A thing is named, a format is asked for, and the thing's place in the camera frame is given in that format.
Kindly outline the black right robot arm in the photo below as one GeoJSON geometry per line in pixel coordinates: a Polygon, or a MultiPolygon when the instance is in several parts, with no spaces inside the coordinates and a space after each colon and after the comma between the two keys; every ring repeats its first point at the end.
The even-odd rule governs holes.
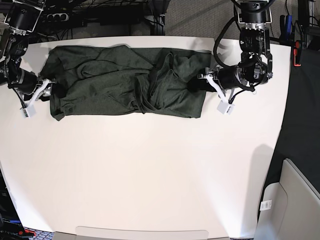
{"type": "Polygon", "coordinates": [[[0,62],[0,84],[15,92],[25,118],[36,114],[36,101],[45,102],[54,93],[65,93],[55,78],[37,76],[20,67],[29,46],[29,35],[34,32],[45,6],[45,0],[13,0],[4,20],[8,28],[0,40],[0,57],[4,58],[0,62]]]}

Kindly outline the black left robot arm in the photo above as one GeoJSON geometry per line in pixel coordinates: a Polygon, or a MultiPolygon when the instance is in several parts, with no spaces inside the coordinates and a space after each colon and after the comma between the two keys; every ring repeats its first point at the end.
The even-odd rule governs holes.
{"type": "Polygon", "coordinates": [[[222,114],[232,112],[239,94],[254,93],[257,86],[273,77],[273,56],[267,27],[272,22],[272,4],[271,0],[233,1],[234,16],[223,27],[212,49],[216,66],[206,67],[187,84],[192,92],[216,92],[220,98],[217,109],[222,114]],[[227,65],[218,56],[218,46],[232,23],[242,26],[239,33],[241,55],[238,64],[227,65]]]}

